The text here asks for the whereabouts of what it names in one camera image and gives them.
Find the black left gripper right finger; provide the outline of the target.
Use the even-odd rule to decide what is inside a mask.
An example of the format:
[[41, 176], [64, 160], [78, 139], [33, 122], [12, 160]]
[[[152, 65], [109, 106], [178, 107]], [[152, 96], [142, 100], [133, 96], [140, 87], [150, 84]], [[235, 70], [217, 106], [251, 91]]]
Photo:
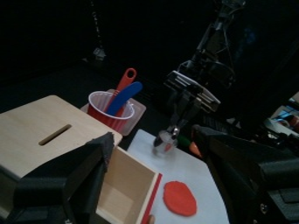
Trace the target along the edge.
[[299, 157], [194, 125], [229, 224], [299, 224]]

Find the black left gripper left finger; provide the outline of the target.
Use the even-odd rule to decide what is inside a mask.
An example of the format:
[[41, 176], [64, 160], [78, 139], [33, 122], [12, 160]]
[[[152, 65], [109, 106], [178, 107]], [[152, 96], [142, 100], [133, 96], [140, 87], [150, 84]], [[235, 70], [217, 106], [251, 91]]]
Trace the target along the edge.
[[5, 224], [96, 224], [113, 147], [106, 133], [33, 169], [17, 183]]

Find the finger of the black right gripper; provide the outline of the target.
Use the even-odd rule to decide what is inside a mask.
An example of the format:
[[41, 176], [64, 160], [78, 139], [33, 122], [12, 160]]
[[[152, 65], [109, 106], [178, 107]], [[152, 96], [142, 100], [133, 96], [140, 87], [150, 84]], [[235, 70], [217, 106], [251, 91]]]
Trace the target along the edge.
[[182, 126], [196, 116], [201, 109], [201, 99], [192, 97], [188, 93], [178, 100], [178, 120], [173, 126], [173, 135], [177, 137]]
[[172, 92], [172, 95], [170, 95], [170, 98], [169, 98], [169, 101], [170, 101], [170, 106], [172, 106], [172, 116], [170, 116], [170, 121], [169, 121], [169, 127], [168, 127], [168, 132], [172, 131], [172, 129], [174, 128], [176, 124], [177, 124], [177, 121], [180, 119], [180, 112], [177, 111], [177, 100], [178, 100], [178, 95], [177, 95], [177, 92], [173, 91]]

